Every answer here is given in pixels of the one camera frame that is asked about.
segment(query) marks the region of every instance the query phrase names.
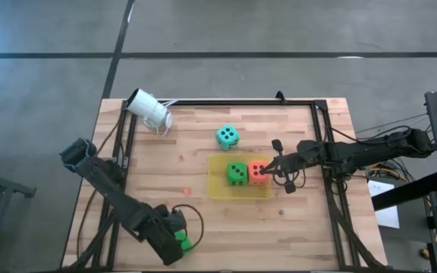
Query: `wooden tabletop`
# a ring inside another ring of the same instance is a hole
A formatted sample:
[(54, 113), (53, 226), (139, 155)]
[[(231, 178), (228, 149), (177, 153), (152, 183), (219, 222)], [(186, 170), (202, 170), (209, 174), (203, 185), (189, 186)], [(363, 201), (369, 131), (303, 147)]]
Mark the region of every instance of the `wooden tabletop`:
[[(332, 126), (354, 137), (346, 99), (326, 99)], [(105, 99), (99, 111), (93, 143), (100, 147), (118, 120), (120, 99)], [(338, 269), (320, 167), (306, 169), (306, 186), (286, 194), (273, 186), (269, 200), (212, 200), (207, 196), (207, 158), (221, 152), (215, 132), (224, 124), (237, 128), (241, 141), (234, 152), (274, 156), (271, 140), (280, 139), (285, 153), (301, 140), (315, 139), (309, 107), (305, 106), (172, 106), (174, 123), (164, 137), (138, 122), (134, 136), (126, 194), (169, 208), (186, 203), (203, 215), (202, 242), (182, 260), (166, 267), (147, 243), (120, 230), (115, 270), (311, 270)], [(127, 141), (124, 134), (124, 146)], [(100, 157), (110, 157), (114, 136)], [(335, 141), (349, 140), (335, 134)], [(184, 188), (190, 194), (184, 194)], [(84, 181), (65, 250), (63, 265), (76, 259), (77, 231), (93, 188)], [(365, 179), (348, 182), (348, 203), (354, 230), (372, 254), (386, 263), (384, 248)], [(83, 227), (80, 252), (92, 240), (99, 223), (102, 197), (97, 194)], [(191, 243), (200, 235), (195, 213), (183, 208)], [(345, 236), (344, 249), (347, 254)], [(107, 257), (103, 251), (102, 260)]]

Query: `concrete floor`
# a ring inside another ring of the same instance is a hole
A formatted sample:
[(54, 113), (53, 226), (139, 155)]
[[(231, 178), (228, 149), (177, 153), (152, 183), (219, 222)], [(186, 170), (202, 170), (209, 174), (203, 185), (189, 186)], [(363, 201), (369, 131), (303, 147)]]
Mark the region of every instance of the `concrete floor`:
[[(0, 0), (0, 53), (113, 52), (127, 0)], [(123, 52), (437, 52), (437, 0), (137, 0)], [(15, 196), (0, 272), (57, 268), (80, 179), (58, 153), (90, 138), (110, 58), (0, 58), (0, 174)], [(421, 114), (437, 58), (120, 60), (110, 97), (347, 97), (356, 130)], [(415, 124), (426, 128), (428, 123)], [(374, 134), (365, 132), (362, 136)], [(414, 176), (435, 157), (408, 160)], [(384, 237), (389, 264), (427, 269)]]

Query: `paper sheet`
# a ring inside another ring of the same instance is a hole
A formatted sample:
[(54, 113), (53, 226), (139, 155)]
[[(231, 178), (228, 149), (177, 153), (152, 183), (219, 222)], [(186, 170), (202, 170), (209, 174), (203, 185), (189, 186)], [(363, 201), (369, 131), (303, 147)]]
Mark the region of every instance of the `paper sheet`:
[[(370, 196), (376, 196), (377, 194), (384, 193), (388, 190), (394, 189), (394, 185), (377, 182), (374, 180), (369, 181)], [(376, 212), (377, 224), (390, 228), (399, 228), (398, 207), (392, 206), (387, 209), (381, 209)]]

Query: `orange dice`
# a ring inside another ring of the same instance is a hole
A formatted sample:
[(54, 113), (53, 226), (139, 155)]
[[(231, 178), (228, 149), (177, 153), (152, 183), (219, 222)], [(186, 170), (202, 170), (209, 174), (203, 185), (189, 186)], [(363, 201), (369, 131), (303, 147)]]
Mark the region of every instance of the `orange dice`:
[(267, 164), (267, 162), (249, 162), (249, 164), (247, 164), (249, 185), (263, 185), (269, 182), (269, 174), (259, 173)]

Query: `yellow plastic tray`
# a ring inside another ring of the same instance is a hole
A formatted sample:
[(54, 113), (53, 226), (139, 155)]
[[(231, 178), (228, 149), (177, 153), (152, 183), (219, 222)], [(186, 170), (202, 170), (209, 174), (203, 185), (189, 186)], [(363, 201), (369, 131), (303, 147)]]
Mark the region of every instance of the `yellow plastic tray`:
[(207, 193), (211, 199), (270, 199), (272, 185), (269, 181), (260, 186), (228, 186), (227, 164), (232, 162), (264, 161), (270, 162), (271, 157), (263, 154), (217, 154), (209, 157), (209, 184)]

